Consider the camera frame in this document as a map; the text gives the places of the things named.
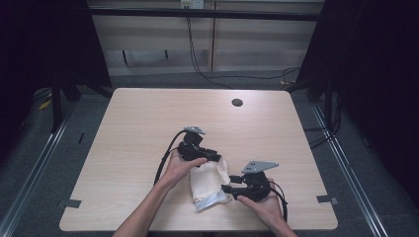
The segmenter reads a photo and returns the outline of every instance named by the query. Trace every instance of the folded fabric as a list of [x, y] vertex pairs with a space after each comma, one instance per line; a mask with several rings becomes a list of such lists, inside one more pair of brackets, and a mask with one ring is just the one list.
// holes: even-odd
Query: folded fabric
[[190, 171], [192, 201], [197, 211], [209, 208], [217, 203], [227, 203], [231, 195], [225, 194], [221, 185], [229, 185], [227, 163], [224, 159], [219, 162], [209, 161], [201, 167], [194, 167]]

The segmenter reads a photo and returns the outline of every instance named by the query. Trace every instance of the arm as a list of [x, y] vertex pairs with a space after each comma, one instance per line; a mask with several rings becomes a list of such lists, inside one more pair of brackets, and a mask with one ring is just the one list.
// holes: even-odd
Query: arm
[[290, 226], [285, 222], [281, 213], [280, 202], [274, 192], [270, 192], [265, 199], [259, 202], [254, 202], [245, 196], [239, 196], [237, 200], [251, 208], [277, 237], [296, 236]]
[[146, 236], [154, 216], [169, 191], [175, 188], [176, 184], [188, 175], [189, 170], [206, 162], [206, 158], [184, 161], [178, 151], [174, 150], [164, 175], [113, 236]]

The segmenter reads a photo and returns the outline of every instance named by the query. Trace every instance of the black round hole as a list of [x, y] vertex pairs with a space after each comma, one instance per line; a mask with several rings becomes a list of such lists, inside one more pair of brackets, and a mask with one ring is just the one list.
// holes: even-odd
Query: black round hole
[[231, 101], [231, 104], [233, 104], [235, 107], [241, 107], [243, 106], [243, 101], [240, 99], [234, 99]]

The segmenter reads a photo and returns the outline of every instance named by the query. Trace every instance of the light wood tabletop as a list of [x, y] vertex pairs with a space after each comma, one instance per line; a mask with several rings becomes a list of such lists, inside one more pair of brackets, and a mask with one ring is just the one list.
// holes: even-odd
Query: light wood tabletop
[[[234, 99], [243, 105], [233, 106]], [[289, 93], [123, 88], [110, 101], [71, 195], [81, 200], [80, 206], [65, 209], [60, 228], [116, 230], [153, 186], [164, 152], [184, 126], [199, 126], [207, 133], [200, 146], [218, 151], [229, 175], [242, 175], [251, 160], [279, 163], [265, 173], [284, 190], [292, 229], [337, 227], [331, 203], [317, 201], [327, 193]], [[197, 213], [185, 178], [168, 194], [150, 230], [267, 227], [236, 200]]]

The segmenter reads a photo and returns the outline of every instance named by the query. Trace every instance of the black horizontal bar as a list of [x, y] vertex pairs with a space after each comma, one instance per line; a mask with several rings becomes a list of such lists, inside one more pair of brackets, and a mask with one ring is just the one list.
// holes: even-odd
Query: black horizontal bar
[[80, 11], [89, 12], [91, 15], [100, 16], [143, 16], [143, 17], [189, 17], [189, 18], [222, 18], [222, 19], [258, 19], [258, 20], [283, 20], [316, 22], [319, 14], [283, 13], [283, 12], [250, 12], [250, 11], [225, 11], [225, 10], [199, 10], [199, 9], [162, 9], [162, 8], [114, 8], [114, 7], [89, 7], [82, 8], [42, 8], [53, 11]]

